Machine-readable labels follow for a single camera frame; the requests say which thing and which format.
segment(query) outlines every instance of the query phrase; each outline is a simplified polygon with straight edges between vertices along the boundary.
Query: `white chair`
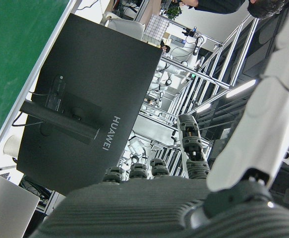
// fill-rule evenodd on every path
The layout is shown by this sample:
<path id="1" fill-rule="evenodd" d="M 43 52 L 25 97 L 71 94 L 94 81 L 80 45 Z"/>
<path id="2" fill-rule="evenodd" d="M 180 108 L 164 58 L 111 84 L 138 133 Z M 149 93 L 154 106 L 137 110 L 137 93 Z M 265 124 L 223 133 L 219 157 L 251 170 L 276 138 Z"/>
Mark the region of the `white chair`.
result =
<path id="1" fill-rule="evenodd" d="M 105 12 L 104 18 L 106 20 L 104 26 L 133 37 L 137 40 L 142 40 L 144 25 L 141 23 L 122 19 L 117 15 L 114 15 L 112 12 Z"/>

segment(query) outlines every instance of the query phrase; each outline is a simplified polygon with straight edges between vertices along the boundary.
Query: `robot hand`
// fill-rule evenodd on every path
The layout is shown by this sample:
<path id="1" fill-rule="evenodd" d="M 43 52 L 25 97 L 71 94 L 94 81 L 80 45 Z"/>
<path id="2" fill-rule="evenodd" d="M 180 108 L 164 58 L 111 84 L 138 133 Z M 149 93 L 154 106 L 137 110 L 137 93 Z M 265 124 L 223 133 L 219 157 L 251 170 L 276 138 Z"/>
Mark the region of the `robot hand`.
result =
<path id="1" fill-rule="evenodd" d="M 182 166 L 185 177 L 189 179 L 205 179 L 209 166 L 205 161 L 203 146 L 198 125 L 192 115 L 180 115 L 177 127 L 182 151 Z"/>

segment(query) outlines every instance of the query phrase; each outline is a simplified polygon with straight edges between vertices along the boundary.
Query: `monitor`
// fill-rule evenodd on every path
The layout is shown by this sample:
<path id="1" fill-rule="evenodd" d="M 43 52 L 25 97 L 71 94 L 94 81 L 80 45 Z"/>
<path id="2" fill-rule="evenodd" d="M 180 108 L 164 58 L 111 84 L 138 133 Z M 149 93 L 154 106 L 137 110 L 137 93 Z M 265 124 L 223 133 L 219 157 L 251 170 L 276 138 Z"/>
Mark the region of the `monitor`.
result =
<path id="1" fill-rule="evenodd" d="M 63 195 L 102 181 L 115 166 L 162 51 L 71 14 L 48 55 L 32 101 L 99 129 L 85 137 L 53 123 L 26 126 L 17 169 Z M 27 123 L 38 119 L 28 117 Z"/>

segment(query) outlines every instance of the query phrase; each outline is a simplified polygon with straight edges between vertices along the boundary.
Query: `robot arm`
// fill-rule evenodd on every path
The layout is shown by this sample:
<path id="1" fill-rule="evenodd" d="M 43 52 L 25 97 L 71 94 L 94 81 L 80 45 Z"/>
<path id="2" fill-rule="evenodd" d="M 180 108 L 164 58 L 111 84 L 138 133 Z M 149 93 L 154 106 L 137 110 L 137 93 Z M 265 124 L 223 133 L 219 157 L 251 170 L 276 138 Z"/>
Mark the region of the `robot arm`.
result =
<path id="1" fill-rule="evenodd" d="M 250 98 L 244 116 L 207 177 L 211 191 L 255 178 L 270 187 L 289 148 L 289 18 L 264 79 Z"/>

